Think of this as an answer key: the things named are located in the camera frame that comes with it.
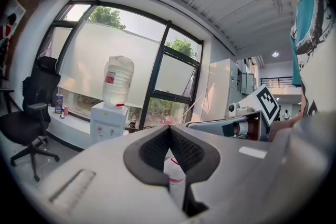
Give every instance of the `window frame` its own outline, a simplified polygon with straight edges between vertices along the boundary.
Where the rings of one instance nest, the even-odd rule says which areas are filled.
[[[83,13],[83,15],[79,18],[79,20],[77,22],[69,21],[69,20],[63,20],[65,15],[76,4],[86,4],[86,5],[90,5],[90,7]],[[195,36],[193,36],[189,32],[185,31],[181,27],[173,24],[172,21],[170,21],[170,20],[165,20],[161,17],[158,17],[156,15],[150,14],[148,12],[145,12],[143,10],[133,8],[133,7],[130,7],[130,6],[125,6],[125,5],[117,4],[117,3],[101,2],[99,0],[95,0],[95,1],[73,1],[73,0],[70,0],[61,9],[61,11],[57,14],[55,19],[50,24],[47,32],[45,33],[45,35],[44,35],[44,37],[41,41],[41,44],[39,46],[39,49],[36,53],[33,68],[36,66],[36,60],[38,59],[38,57],[41,53],[40,51],[42,49],[42,46],[43,46],[46,38],[48,37],[48,33],[52,30],[52,28],[54,28],[54,27],[71,28],[71,32],[70,32],[68,38],[66,39],[65,43],[63,44],[63,47],[61,49],[61,52],[59,54],[59,57],[58,57],[58,60],[57,60],[57,63],[56,63],[56,71],[57,71],[57,73],[59,73],[60,68],[62,66],[62,62],[65,58],[66,52],[69,48],[69,45],[70,45],[72,39],[74,38],[74,36],[78,32],[78,30],[81,29],[81,26],[86,22],[86,20],[95,11],[95,9],[98,6],[122,9],[122,10],[125,10],[127,12],[132,12],[132,13],[141,15],[143,17],[149,18],[151,20],[154,20],[158,23],[161,23],[161,24],[165,25],[165,30],[164,30],[163,36],[161,38],[159,48],[158,48],[158,52],[157,52],[155,60],[154,60],[154,65],[153,65],[152,73],[151,73],[151,76],[150,76],[148,89],[147,89],[147,92],[146,92],[146,96],[145,96],[145,99],[144,99],[144,104],[143,104],[142,111],[141,111],[139,130],[143,129],[145,117],[146,117],[146,114],[147,114],[147,111],[148,111],[149,100],[150,100],[151,97],[162,99],[162,100],[185,103],[185,104],[188,104],[188,106],[190,108],[190,106],[195,102],[195,99],[196,99],[196,90],[197,90],[197,86],[198,86],[199,75],[200,75],[200,71],[201,71],[202,57],[203,57],[203,41],[199,40],[198,38],[196,38]],[[195,41],[198,45],[201,46],[201,58],[200,58],[199,62],[197,60],[194,60],[194,59],[184,55],[183,53],[181,53],[179,51],[176,51],[176,50],[174,50],[170,47],[167,47],[165,45],[168,32],[171,28],[178,31],[180,34],[190,38],[191,40]],[[179,61],[182,61],[187,65],[195,67],[195,81],[193,83],[193,90],[192,90],[191,98],[188,98],[188,97],[185,97],[185,96],[182,96],[182,95],[177,95],[177,94],[172,94],[172,93],[167,93],[167,92],[155,90],[155,84],[156,84],[157,77],[159,75],[160,66],[161,66],[161,62],[162,62],[162,58],[163,58],[164,54],[166,54],[170,57],[173,57],[173,58],[175,58]],[[52,98],[52,100],[50,101],[52,106],[55,105],[54,104],[54,99],[55,98]],[[77,118],[80,118],[82,120],[85,120],[85,121],[88,121],[88,122],[90,121],[89,118],[84,117],[83,115],[80,115],[80,114],[77,114],[77,113],[74,113],[74,112],[70,112],[70,114],[77,117]],[[186,118],[187,121],[191,119],[191,115],[192,115],[192,113],[187,114],[187,118]]]

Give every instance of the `white cabinet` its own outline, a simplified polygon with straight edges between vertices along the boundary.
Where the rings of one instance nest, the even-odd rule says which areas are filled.
[[[225,117],[228,100],[240,101],[243,97],[237,89],[238,68],[225,59],[210,64],[207,94],[201,121],[221,120]]]
[[[254,90],[254,75],[246,74],[246,76],[246,93],[250,94],[253,93]]]
[[[242,85],[241,93],[250,94],[254,91],[254,75],[243,73],[242,75]]]
[[[238,80],[238,67],[233,61],[230,61],[230,87],[236,90],[237,90],[237,80]]]

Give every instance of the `black office chair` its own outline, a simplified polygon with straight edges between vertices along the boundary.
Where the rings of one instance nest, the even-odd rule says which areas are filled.
[[[0,117],[1,132],[14,143],[27,146],[26,149],[11,157],[10,163],[15,166],[16,159],[30,154],[36,181],[39,181],[36,174],[36,153],[54,157],[55,161],[59,161],[56,154],[38,148],[42,145],[42,140],[37,145],[33,145],[36,138],[47,135],[46,129],[50,123],[48,103],[60,80],[60,75],[56,73],[56,61],[56,59],[46,56],[39,58],[37,67],[32,71],[32,76],[23,81],[23,111],[13,113],[9,111],[8,114]],[[9,97],[8,91],[10,89],[3,90],[7,92],[7,97]]]

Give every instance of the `person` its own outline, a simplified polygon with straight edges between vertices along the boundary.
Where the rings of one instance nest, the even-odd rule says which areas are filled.
[[[286,109],[286,110],[284,111],[284,113],[282,114],[282,117],[283,117],[283,120],[284,120],[284,121],[287,121],[287,120],[290,119],[290,114],[289,114],[289,112],[288,112],[287,109]]]
[[[279,105],[279,111],[276,117],[274,118],[275,121],[280,121],[280,112],[281,112],[281,105]]]
[[[6,25],[0,26],[0,68],[6,63],[8,46],[12,42],[12,26],[16,21],[15,13],[7,17]]]
[[[290,32],[293,53],[292,84],[301,86],[301,113],[287,121],[273,121],[269,140],[293,127],[302,117],[336,110],[336,15],[328,0],[296,0],[296,22]],[[255,122],[249,123],[251,132]]]

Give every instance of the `water bottle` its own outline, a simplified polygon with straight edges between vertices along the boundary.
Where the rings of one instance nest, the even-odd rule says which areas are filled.
[[[124,56],[110,57],[104,69],[104,105],[114,108],[124,104],[134,73],[134,63]]]

